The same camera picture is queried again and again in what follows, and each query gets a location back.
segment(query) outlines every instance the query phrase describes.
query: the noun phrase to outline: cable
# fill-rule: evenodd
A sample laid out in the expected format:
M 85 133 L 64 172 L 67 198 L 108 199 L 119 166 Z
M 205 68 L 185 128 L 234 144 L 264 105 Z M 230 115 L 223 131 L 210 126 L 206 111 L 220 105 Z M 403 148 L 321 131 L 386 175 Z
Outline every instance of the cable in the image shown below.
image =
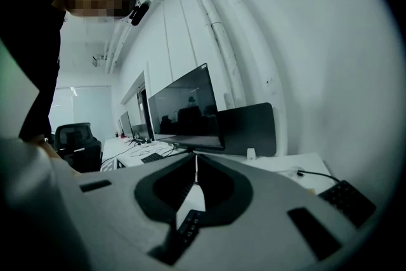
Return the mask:
M 158 154 L 161 150 L 164 150 L 164 149 L 166 149 L 166 148 L 159 148 L 159 149 L 157 149 L 157 150 L 155 151 L 155 153 Z
M 137 132 L 138 137 L 140 137 L 140 140 L 143 140 L 143 138 L 141 137 L 140 133 L 137 130 L 134 130 L 135 132 Z
M 167 156 L 165 156 L 165 158 L 167 158 L 167 157 L 173 157 L 173 156 L 176 156 L 176 155 L 181 155 L 181 154 L 184 154 L 185 152 L 189 152 L 188 150 L 184 150 L 184 151 L 182 151 L 182 152 L 177 152 L 177 153 L 175 153 L 175 154 L 173 154 L 173 155 L 167 155 Z
M 107 162 L 107 161 L 109 161 L 109 160 L 111 160 L 111 159 L 113 159 L 113 158 L 116 158 L 117 156 L 119 156 L 119 155 L 121 155 L 121 154 L 123 154 L 123 153 L 125 153 L 125 152 L 121 152 L 120 154 L 117 154 L 117 155 L 115 155 L 115 156 L 113 156 L 113 157 L 107 158 L 107 159 L 105 159 L 104 161 L 102 161 L 101 163 L 103 164 L 104 162 Z
M 165 155 L 167 152 L 171 152 L 170 154 L 172 154 L 172 151 L 171 151 L 171 150 L 172 150 L 172 151 L 175 150 L 175 144 L 173 144 L 173 148 L 172 148 L 172 149 L 169 149 L 169 150 L 165 151 L 161 156 L 162 156 L 162 157 L 166 157 L 166 156 L 164 156 L 164 155 Z
M 138 149 L 138 150 L 133 151 L 133 152 L 130 154 L 130 157 L 144 156 L 144 155 L 149 154 L 149 153 L 152 151 L 152 150 L 150 150 L 150 149 L 146 149 L 146 150 L 143 150 L 143 149 L 145 149 L 145 148 L 141 148 L 141 149 Z
M 316 172 L 307 172 L 307 171 L 301 171 L 301 170 L 298 171 L 298 175 L 299 175 L 299 176 L 303 176 L 303 173 L 325 176 L 325 177 L 328 177 L 328 178 L 332 178 L 332 179 L 333 179 L 334 181 L 336 181 L 337 183 L 340 182 L 340 181 L 338 180 L 338 178 L 335 178 L 334 176 L 331 176 L 331 175 L 322 174 L 322 173 L 316 173 Z
M 166 157 L 169 157 L 169 156 L 173 153 L 174 150 L 175 150 L 175 145 L 173 145 L 172 151 L 171 151 L 168 155 L 166 155 L 165 158 L 166 158 Z

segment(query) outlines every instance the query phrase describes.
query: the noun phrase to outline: monitor screen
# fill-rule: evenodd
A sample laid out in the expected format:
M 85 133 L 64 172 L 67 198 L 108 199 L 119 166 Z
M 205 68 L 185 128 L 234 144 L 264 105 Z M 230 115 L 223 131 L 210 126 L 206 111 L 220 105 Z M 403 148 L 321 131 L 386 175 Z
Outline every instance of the monitor screen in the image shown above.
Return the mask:
M 120 117 L 120 122 L 121 122 L 122 130 L 124 132 L 124 136 L 126 136 L 128 138 L 132 138 L 133 137 L 133 131 L 131 130 L 131 123 L 129 122 L 128 112 L 124 113 Z
M 138 136 L 138 138 L 141 138 L 143 140 L 150 138 L 148 126 L 146 124 L 139 124 L 137 126 L 132 126 L 132 128 L 135 134 L 134 136 Z
M 223 148 L 207 64 L 149 99 L 155 139 L 188 147 Z

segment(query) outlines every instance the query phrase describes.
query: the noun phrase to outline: person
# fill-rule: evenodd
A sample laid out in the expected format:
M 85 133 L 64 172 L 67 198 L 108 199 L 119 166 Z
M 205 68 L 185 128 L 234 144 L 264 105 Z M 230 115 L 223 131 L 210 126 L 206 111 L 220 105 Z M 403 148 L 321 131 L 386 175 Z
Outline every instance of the person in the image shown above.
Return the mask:
M 51 136 L 49 111 L 59 71 L 60 29 L 66 11 L 79 17 L 123 18 L 136 0 L 2 0 L 0 37 L 27 77 L 38 88 L 20 132 L 26 142 L 58 158 L 45 142 Z
M 195 98 L 193 96 L 191 96 L 191 97 L 189 97 L 188 107 L 194 107 L 194 106 L 197 106 L 196 101 L 195 101 Z

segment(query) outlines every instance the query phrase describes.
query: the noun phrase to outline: desk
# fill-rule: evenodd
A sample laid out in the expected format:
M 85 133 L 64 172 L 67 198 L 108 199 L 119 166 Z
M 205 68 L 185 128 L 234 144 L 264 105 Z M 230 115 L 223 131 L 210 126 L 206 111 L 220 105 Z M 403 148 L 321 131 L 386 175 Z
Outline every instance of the desk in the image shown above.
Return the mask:
M 171 145 L 168 145 L 165 142 L 153 142 L 144 145 L 135 145 L 135 143 L 126 143 L 128 141 L 129 138 L 112 138 L 105 141 L 103 158 L 101 160 L 105 162 L 101 166 L 102 169 L 103 166 L 105 164 L 109 164 L 116 155 L 118 155 L 118 160 L 120 160 L 120 162 L 126 167 L 133 167 L 142 165 L 143 162 L 141 162 L 141 159 L 146 158 L 146 156 L 149 156 L 154 152 L 163 154 L 165 151 L 172 148 Z
M 304 174 L 304 176 L 298 176 L 296 174 L 299 169 L 302 169 L 303 171 L 331 175 L 329 170 L 325 167 L 324 162 L 315 152 L 310 154 L 291 155 L 283 157 L 258 157 L 253 161 L 248 160 L 245 156 L 221 154 L 205 155 L 208 157 L 220 156 L 248 166 L 281 174 L 290 178 L 292 181 L 298 183 L 300 186 L 308 190 L 313 189 L 315 191 L 315 194 L 320 194 L 336 184 L 334 180 L 325 176 L 312 174 Z
M 134 146 L 133 143 L 129 146 L 129 144 L 126 143 L 127 141 L 129 141 L 129 138 L 113 138 L 106 140 L 104 144 L 103 161 L 124 152 L 117 157 L 121 163 L 123 163 L 126 167 L 139 166 L 143 164 L 143 162 L 141 162 L 142 158 L 145 158 L 146 156 L 157 151 L 158 154 L 163 154 L 165 151 L 171 150 L 172 147 L 164 142 L 154 142 L 154 145 L 149 145 L 147 147 L 142 147 L 139 145 Z M 290 178 L 292 181 L 300 184 L 306 189 L 313 189 L 315 194 L 319 194 L 335 184 L 334 180 L 331 180 L 325 176 L 311 174 L 298 176 L 296 174 L 297 170 L 302 169 L 304 171 L 330 175 L 324 162 L 316 153 L 283 157 L 259 157 L 253 161 L 248 160 L 246 156 L 208 154 L 198 151 L 196 151 L 196 153 L 204 154 L 210 158 L 215 158 L 216 156 L 225 157 L 232 161 L 240 162 L 255 168 L 263 169 L 265 171 L 279 173 Z M 109 164 L 112 159 L 108 159 L 104 164 Z M 201 211 L 206 210 L 202 189 L 197 185 L 192 187 L 181 208 L 176 214 L 176 224 L 178 227 L 181 225 L 182 221 L 185 219 L 186 215 L 191 209 Z

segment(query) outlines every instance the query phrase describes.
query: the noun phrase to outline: black office chair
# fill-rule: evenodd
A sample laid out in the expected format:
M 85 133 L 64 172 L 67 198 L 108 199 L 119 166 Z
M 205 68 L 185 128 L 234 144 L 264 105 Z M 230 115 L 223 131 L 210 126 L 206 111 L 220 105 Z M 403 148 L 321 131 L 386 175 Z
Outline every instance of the black office chair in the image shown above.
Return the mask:
M 102 143 L 92 134 L 90 123 L 59 126 L 55 132 L 58 155 L 80 173 L 99 171 L 102 163 Z
M 209 135 L 209 118 L 202 116 L 198 106 L 179 110 L 177 135 Z

